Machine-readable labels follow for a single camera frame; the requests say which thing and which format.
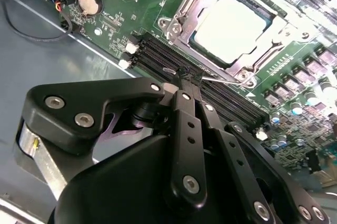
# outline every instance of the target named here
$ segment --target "motherboard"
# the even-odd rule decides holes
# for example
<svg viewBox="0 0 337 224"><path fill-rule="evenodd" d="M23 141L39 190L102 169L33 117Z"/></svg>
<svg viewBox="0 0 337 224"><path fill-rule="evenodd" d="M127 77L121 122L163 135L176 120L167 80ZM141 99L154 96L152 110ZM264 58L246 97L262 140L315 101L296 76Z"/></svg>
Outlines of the motherboard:
<svg viewBox="0 0 337 224"><path fill-rule="evenodd" d="M77 0L81 34L158 81L202 72L203 97L288 170L337 183L335 0Z"/></svg>

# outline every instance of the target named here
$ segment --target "metal screw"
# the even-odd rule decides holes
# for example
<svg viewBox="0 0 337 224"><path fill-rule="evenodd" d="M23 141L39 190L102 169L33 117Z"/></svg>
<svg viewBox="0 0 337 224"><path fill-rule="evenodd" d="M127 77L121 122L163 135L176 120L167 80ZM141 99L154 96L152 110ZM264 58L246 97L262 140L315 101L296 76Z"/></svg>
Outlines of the metal screw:
<svg viewBox="0 0 337 224"><path fill-rule="evenodd" d="M213 111L213 107L211 105L206 104L205 106L206 106L207 110L209 110L210 112Z"/></svg>
<svg viewBox="0 0 337 224"><path fill-rule="evenodd" d="M190 96L187 95L187 94L185 94L185 93L183 93L183 97L184 97L185 99L187 99L187 100L190 100L190 99L191 99Z"/></svg>
<svg viewBox="0 0 337 224"><path fill-rule="evenodd" d="M237 130L237 132L242 133L242 129L238 125L235 125L234 129Z"/></svg>
<svg viewBox="0 0 337 224"><path fill-rule="evenodd" d="M314 213L317 216L317 218L319 218L320 220L325 219L324 215L322 214L322 212L317 207L313 207L312 210L314 210Z"/></svg>
<svg viewBox="0 0 337 224"><path fill-rule="evenodd" d="M156 85L156 84L154 84L154 83L151 84L151 88L154 89L155 91L159 91L160 90L159 86Z"/></svg>
<svg viewBox="0 0 337 224"><path fill-rule="evenodd" d="M189 193L191 194L197 194L200 190L198 181L192 176L189 175L184 176L183 184L186 190L189 191Z"/></svg>
<svg viewBox="0 0 337 224"><path fill-rule="evenodd" d="M94 118L87 113L79 113L75 116L75 123L83 128L89 128L94 124Z"/></svg>
<svg viewBox="0 0 337 224"><path fill-rule="evenodd" d="M49 108L52 109L61 109L65 105L63 99L59 98L58 96L49 96L44 102Z"/></svg>
<svg viewBox="0 0 337 224"><path fill-rule="evenodd" d="M103 31L102 31L102 29L100 29L100 28L97 27L97 28L95 28L94 33L97 36L101 36L103 34Z"/></svg>
<svg viewBox="0 0 337 224"><path fill-rule="evenodd" d="M254 202L254 208L256 213L264 220L268 221L270 219L270 214L267 208L261 202Z"/></svg>
<svg viewBox="0 0 337 224"><path fill-rule="evenodd" d="M179 32L181 31L181 25L178 24L178 23L173 24L173 26L172 26L172 31L173 31L174 33L179 33Z"/></svg>
<svg viewBox="0 0 337 224"><path fill-rule="evenodd" d="M159 26L166 27L166 21L165 20L159 20Z"/></svg>
<svg viewBox="0 0 337 224"><path fill-rule="evenodd" d="M305 219L311 220L311 214L306 208L304 208L303 206L299 206L299 211Z"/></svg>

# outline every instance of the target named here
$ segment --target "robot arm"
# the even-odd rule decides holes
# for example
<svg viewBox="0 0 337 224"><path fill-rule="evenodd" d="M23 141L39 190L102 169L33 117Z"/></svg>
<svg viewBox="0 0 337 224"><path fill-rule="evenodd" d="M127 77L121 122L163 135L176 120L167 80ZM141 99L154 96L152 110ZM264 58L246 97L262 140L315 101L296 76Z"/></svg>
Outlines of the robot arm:
<svg viewBox="0 0 337 224"><path fill-rule="evenodd" d="M26 97L17 163L45 181L56 224L330 223L322 208L236 122L222 127L184 72L41 85ZM153 134L94 165L99 138Z"/></svg>

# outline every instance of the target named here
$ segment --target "red wire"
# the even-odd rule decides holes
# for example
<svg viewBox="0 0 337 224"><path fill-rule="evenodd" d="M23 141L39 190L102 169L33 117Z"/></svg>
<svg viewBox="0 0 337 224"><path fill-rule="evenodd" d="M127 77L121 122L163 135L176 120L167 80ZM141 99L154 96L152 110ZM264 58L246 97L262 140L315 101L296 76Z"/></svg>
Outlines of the red wire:
<svg viewBox="0 0 337 224"><path fill-rule="evenodd" d="M58 12L62 11L62 7L61 7L61 2L56 2L55 3L55 8Z"/></svg>

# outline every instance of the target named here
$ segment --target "black wire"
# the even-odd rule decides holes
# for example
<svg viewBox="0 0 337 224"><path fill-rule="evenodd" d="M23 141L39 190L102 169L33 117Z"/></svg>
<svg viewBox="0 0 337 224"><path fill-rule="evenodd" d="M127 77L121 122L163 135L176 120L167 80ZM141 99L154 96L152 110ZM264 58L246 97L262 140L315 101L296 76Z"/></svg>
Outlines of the black wire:
<svg viewBox="0 0 337 224"><path fill-rule="evenodd" d="M35 37L35 36L31 36L29 34L25 34L23 32L21 32L20 30L18 30L12 23L9 15L8 15L8 10L7 10L7 6L6 6L6 2L5 0L0 0L1 2L1 6L5 15L5 19L7 24L9 25L9 27L14 31L14 33L16 33L17 35L26 38L30 41L34 41L34 42L54 42L54 41L59 41L62 40L63 38L66 38L68 36L68 34L70 34L72 32L73 29L73 23L71 22L70 18L64 13L64 12L60 12L60 14L63 16L63 18L67 21L68 23L68 30L65 33L62 33L60 36L58 37L52 37L52 38L42 38L42 37Z"/></svg>

